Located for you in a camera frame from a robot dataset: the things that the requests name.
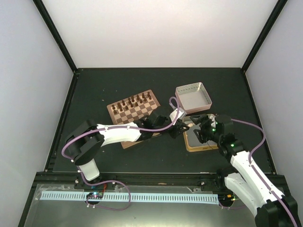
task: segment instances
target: black frame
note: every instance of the black frame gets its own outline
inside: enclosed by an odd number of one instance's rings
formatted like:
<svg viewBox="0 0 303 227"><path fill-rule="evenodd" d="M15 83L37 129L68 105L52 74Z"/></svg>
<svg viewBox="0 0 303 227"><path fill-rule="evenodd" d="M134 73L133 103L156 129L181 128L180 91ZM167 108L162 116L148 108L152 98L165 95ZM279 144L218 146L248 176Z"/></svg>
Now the black frame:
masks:
<svg viewBox="0 0 303 227"><path fill-rule="evenodd" d="M73 184L75 188L78 189L85 189L87 191L91 190L90 187L86 186L82 180L81 176L78 173L53 173L53 166L54 166L54 161L56 158L56 151L58 147L58 142L60 140L61 132L63 130L63 126L66 120L67 112L69 110L71 100L73 97L73 93L75 90L75 87L77 85L79 73L78 73L78 68L76 67L72 57L70 56L58 30L56 29L55 24L53 23L49 13L47 12L47 9L45 5L43 4L42 0L33 0L35 3L38 11L40 12L43 20L45 21L47 27L49 28L51 34L53 35L55 41L57 42L62 54L64 55L66 61L68 62L72 72L74 73L71 85L64 103L64 107L62 110L62 114L56 129L56 133L54 136L54 140L50 149L50 153L45 165L45 172L38 172L36 173L33 185L30 189L28 199L26 201L19 227L24 226L29 208L33 199L33 196L36 191L36 187L38 184L45 183L45 184L58 184L58 183L63 183L63 184ZM263 44L265 38L267 37L268 33L270 32L272 26L274 25L276 19L278 18L280 12L282 11L283 7L287 3L287 0L278 0L272 13L270 14L266 24L264 25L260 35L258 36L254 46L252 47L244 65L241 68L243 77L245 78L247 89L250 92L250 88L248 85L247 77L246 77L246 71L251 65L254 57L256 56L257 52L259 51L261 45ZM253 101L253 97L250 92L250 98L253 103L254 111L258 119L259 125L261 125L260 119L258 117L258 112L256 109L256 106ZM276 175L275 171L275 166L272 160L272 157L269 153L270 157L270 164L273 169L272 174L266 174L267 177L270 179L271 182L276 187L283 188L283 191L286 194L290 194L289 188L287 186L287 182L282 175ZM214 182L214 177L215 175L213 174L106 174L106 173L101 173L102 177L104 180L119 180L124 182L127 185L158 185L158 183L165 183L167 186L200 186L200 183L203 181L205 184L202 186L203 191L213 191L216 193L230 193L230 191L224 191L220 192L216 188Z"/></svg>

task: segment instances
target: black table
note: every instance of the black table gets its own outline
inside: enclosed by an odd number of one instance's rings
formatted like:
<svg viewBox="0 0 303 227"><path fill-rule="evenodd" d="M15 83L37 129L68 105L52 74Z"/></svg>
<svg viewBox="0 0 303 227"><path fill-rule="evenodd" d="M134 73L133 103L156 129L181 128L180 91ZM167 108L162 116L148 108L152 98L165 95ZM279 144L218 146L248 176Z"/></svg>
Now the black table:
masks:
<svg viewBox="0 0 303 227"><path fill-rule="evenodd" d="M210 110L203 113L227 114L235 119L258 124L245 75L240 68L127 68L81 69L73 92L56 150L54 172L76 172L74 164L61 156L66 137L83 121L112 124L106 106L117 100L151 89L161 105L168 105L178 86L202 82L212 99ZM235 123L237 137L248 149L257 145L260 132ZM270 173L271 157L266 146L254 155L261 170ZM218 150L190 153L184 138L163 135L128 149L120 143L100 149L95 156L100 172L115 173L214 173L228 166Z"/></svg>

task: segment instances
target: white wall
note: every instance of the white wall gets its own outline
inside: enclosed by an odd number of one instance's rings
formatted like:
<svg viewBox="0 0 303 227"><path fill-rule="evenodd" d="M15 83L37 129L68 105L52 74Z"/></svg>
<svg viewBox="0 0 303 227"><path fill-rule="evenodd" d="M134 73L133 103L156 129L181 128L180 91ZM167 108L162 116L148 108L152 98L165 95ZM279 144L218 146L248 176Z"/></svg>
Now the white wall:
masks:
<svg viewBox="0 0 303 227"><path fill-rule="evenodd" d="M17 226L72 72L32 0L0 3L0 220Z"/></svg>
<svg viewBox="0 0 303 227"><path fill-rule="evenodd" d="M43 0L77 67L241 67L277 0Z"/></svg>
<svg viewBox="0 0 303 227"><path fill-rule="evenodd" d="M288 1L247 75L277 171L303 220L303 1Z"/></svg>

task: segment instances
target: wooden chessboard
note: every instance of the wooden chessboard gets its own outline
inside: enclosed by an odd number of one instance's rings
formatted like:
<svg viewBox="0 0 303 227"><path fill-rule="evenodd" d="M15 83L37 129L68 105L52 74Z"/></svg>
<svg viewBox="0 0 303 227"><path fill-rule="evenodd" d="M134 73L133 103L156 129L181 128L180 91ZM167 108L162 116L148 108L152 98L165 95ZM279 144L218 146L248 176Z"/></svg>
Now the wooden chessboard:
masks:
<svg viewBox="0 0 303 227"><path fill-rule="evenodd" d="M160 106L152 90L147 90L107 106L114 124L127 124L139 120ZM138 142L121 142L123 149Z"/></svg>

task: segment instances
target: chessboard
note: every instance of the chessboard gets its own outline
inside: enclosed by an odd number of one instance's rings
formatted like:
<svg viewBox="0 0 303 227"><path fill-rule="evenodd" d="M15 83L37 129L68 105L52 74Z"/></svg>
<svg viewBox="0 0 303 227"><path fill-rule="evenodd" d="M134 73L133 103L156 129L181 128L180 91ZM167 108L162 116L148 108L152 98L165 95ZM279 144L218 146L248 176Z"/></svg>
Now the chessboard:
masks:
<svg viewBox="0 0 303 227"><path fill-rule="evenodd" d="M107 106L114 124L127 124L141 119L160 106L152 90L122 99ZM121 142L123 149L138 142Z"/></svg>

